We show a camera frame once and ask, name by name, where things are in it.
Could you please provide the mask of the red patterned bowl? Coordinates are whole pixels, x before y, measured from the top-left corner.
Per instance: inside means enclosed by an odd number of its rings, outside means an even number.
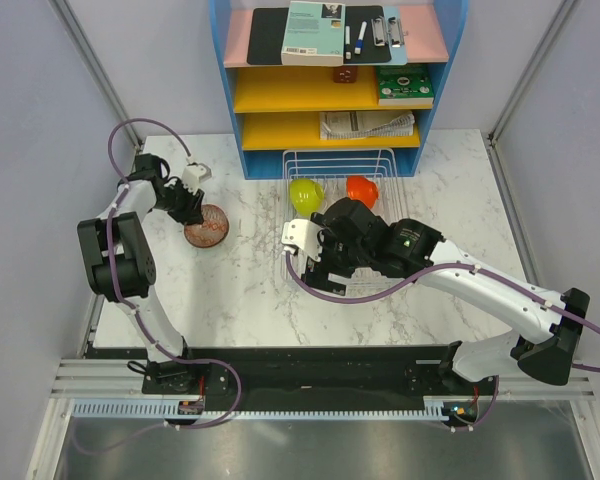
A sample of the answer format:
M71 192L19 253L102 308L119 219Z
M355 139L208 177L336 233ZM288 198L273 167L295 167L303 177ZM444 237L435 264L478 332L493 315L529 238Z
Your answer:
M229 219L217 205L202 206L203 223L184 228L187 242L196 248L211 248L220 244L229 233Z

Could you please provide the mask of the red orange bowl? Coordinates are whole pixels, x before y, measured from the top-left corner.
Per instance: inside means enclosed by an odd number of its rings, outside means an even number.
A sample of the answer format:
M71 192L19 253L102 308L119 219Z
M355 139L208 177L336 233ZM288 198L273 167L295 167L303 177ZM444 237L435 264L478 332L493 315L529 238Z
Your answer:
M362 202L369 209L372 209L379 199L377 185L360 175L351 175L347 178L346 192L350 199Z

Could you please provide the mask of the lime green bowl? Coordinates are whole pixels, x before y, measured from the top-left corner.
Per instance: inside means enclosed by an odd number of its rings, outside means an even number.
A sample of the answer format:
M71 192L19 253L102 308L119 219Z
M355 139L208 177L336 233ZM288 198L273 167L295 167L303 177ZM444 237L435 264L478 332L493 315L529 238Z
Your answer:
M291 204L299 215L310 217L317 212L324 201L322 186L309 178L298 178L289 185Z

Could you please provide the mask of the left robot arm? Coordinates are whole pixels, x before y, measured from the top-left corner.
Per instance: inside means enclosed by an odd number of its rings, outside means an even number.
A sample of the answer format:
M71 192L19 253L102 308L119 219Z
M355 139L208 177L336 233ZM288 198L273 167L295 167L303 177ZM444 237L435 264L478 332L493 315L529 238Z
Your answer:
M210 176L210 168L196 162L172 176L166 160L140 154L105 211L77 226L91 290L116 305L143 340L147 360L130 360L127 368L143 377L145 394L196 394L202 374L156 293L157 268L142 221L160 210L182 226L202 224L201 183Z

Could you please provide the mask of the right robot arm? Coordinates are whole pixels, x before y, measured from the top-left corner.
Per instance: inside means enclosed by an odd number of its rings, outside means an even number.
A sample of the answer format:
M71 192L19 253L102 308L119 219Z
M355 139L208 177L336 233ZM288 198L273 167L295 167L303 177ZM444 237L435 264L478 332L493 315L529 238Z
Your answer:
M489 376L517 371L548 385L567 384L590 302L585 292L559 293L491 271L441 232L411 218L388 223L350 198L292 220L285 237L307 257L302 287L323 299L349 302L345 285L331 278L369 268L446 292L508 325L496 337L448 346L437 371L445 391L461 393Z

